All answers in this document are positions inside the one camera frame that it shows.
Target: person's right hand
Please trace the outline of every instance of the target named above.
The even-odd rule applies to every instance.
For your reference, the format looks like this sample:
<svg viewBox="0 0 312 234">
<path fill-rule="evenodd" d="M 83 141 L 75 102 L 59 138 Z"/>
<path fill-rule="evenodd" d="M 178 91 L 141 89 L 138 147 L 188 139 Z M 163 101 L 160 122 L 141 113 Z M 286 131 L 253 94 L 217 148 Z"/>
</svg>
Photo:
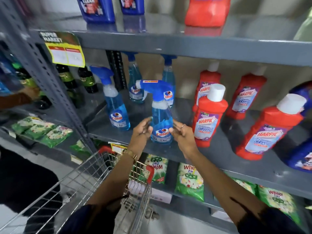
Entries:
<svg viewBox="0 0 312 234">
<path fill-rule="evenodd" d="M 25 87 L 22 90 L 18 91 L 19 93 L 26 94 L 32 100 L 36 100 L 39 98 L 40 89 L 39 88 L 31 88 Z"/>
<path fill-rule="evenodd" d="M 185 158 L 189 159 L 192 154 L 199 152 L 191 127 L 174 119 L 174 128 L 169 128 L 169 132 L 174 137 L 174 140 L 177 141 L 177 144 Z"/>
</svg>

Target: person in black clothing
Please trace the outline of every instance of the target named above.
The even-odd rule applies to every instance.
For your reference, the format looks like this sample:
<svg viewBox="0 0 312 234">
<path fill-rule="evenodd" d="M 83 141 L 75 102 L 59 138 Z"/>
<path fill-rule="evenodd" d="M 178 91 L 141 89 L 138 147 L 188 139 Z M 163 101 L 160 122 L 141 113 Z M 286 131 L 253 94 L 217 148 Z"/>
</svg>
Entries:
<svg viewBox="0 0 312 234">
<path fill-rule="evenodd" d="M 13 151 L 0 146 L 0 152 L 0 204 L 16 213 L 22 212 L 59 181 L 49 169 L 34 164 Z M 63 202 L 59 192 L 60 185 L 23 213 L 23 216 L 29 217 L 24 234 L 35 234 L 48 221 L 39 233 L 54 233 L 53 215 Z"/>
<path fill-rule="evenodd" d="M 141 156 L 153 131 L 149 126 L 150 120 L 151 118 L 146 118 L 133 129 L 129 146 L 115 168 L 86 205 L 69 217 L 60 234 L 113 233 L 115 217 L 121 207 L 120 200 L 124 198 L 123 191 L 133 163 Z M 174 128 L 169 131 L 178 142 L 185 158 L 196 167 L 240 234 L 304 233 L 279 209 L 268 207 L 203 156 L 197 149 L 191 127 L 174 120 Z"/>
</svg>

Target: white bottle cap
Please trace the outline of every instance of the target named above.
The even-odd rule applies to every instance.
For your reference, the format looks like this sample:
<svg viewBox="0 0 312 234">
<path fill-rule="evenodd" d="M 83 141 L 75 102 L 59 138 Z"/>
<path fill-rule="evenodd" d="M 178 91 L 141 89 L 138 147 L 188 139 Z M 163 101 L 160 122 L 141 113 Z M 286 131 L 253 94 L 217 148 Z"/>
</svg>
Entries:
<svg viewBox="0 0 312 234">
<path fill-rule="evenodd" d="M 208 66 L 208 70 L 211 71 L 211 72 L 215 72 L 218 70 L 218 67 L 219 67 L 219 61 L 217 60 L 213 60 L 209 63 L 209 66 Z"/>
<path fill-rule="evenodd" d="M 210 86 L 210 91 L 207 94 L 207 98 L 213 102 L 220 102 L 223 99 L 225 92 L 225 86 L 221 84 L 212 84 Z"/>
<path fill-rule="evenodd" d="M 135 86 L 137 87 L 137 89 L 140 89 L 141 88 L 141 85 L 140 85 L 140 80 L 137 80 L 136 82 L 135 82 Z"/>
<path fill-rule="evenodd" d="M 286 114 L 297 114 L 300 109 L 307 102 L 307 100 L 298 94 L 287 94 L 279 103 L 276 105 L 277 109 Z"/>
<path fill-rule="evenodd" d="M 254 75 L 263 75 L 264 72 L 266 71 L 266 68 L 267 68 L 266 65 L 258 64 L 251 73 Z"/>
</svg>

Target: toilet cleaner label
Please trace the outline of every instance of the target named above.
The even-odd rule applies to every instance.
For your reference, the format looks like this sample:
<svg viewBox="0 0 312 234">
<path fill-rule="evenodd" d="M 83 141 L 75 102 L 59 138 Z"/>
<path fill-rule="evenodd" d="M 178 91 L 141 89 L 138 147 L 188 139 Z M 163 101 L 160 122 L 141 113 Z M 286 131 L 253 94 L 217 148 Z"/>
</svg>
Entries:
<svg viewBox="0 0 312 234">
<path fill-rule="evenodd" d="M 134 85 L 130 87 L 129 89 L 130 98 L 139 100 L 143 98 L 143 94 L 140 89 L 137 89 L 137 87 Z"/>
<path fill-rule="evenodd" d="M 213 83 L 211 83 L 211 82 L 201 82 L 200 89 L 199 89 L 198 94 L 197 94 L 197 100 L 196 100 L 196 105 L 197 106 L 198 106 L 198 100 L 201 97 L 206 96 L 208 94 L 208 92 L 210 91 L 210 86 L 212 84 Z"/>
<path fill-rule="evenodd" d="M 194 137 L 200 140 L 208 141 L 216 129 L 218 119 L 218 114 L 200 112 L 195 126 Z"/>
<path fill-rule="evenodd" d="M 166 91 L 163 93 L 163 97 L 166 99 L 166 102 L 169 106 L 174 103 L 174 93 L 172 91 Z"/>
<path fill-rule="evenodd" d="M 169 132 L 170 126 L 165 126 L 160 130 L 153 130 L 152 138 L 159 143 L 169 142 L 172 138 L 171 133 Z"/>
<path fill-rule="evenodd" d="M 259 90 L 255 87 L 244 87 L 237 96 L 232 110 L 244 113 L 252 104 L 252 101 L 255 99 L 258 91 Z"/>
<path fill-rule="evenodd" d="M 135 0 L 120 0 L 121 6 L 127 9 L 135 9 Z"/>
<path fill-rule="evenodd" d="M 114 110 L 113 113 L 110 114 L 111 124 L 115 127 L 125 127 L 127 126 L 126 120 L 122 115 L 121 110 Z"/>
<path fill-rule="evenodd" d="M 99 0 L 80 0 L 80 5 L 87 14 L 103 15 L 103 9 Z"/>
<path fill-rule="evenodd" d="M 299 160 L 295 166 L 312 171 L 312 152 L 310 152 L 302 160 Z"/>
<path fill-rule="evenodd" d="M 264 125 L 252 136 L 245 149 L 250 153 L 262 154 L 271 149 L 287 131 L 285 128 Z"/>
</svg>

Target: wire basket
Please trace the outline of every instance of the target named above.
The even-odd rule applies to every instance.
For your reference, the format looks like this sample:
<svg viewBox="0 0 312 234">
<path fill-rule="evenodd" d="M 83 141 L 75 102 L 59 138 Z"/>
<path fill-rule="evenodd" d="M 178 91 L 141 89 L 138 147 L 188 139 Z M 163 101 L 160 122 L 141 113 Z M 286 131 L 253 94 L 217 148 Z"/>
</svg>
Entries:
<svg viewBox="0 0 312 234">
<path fill-rule="evenodd" d="M 69 216 L 83 206 L 119 161 L 119 155 L 103 146 L 51 189 L 0 228 L 0 234 L 58 233 Z M 140 162 L 133 165 L 115 218 L 114 233 L 135 233 L 143 217 L 150 220 L 148 206 L 154 168 Z"/>
</svg>

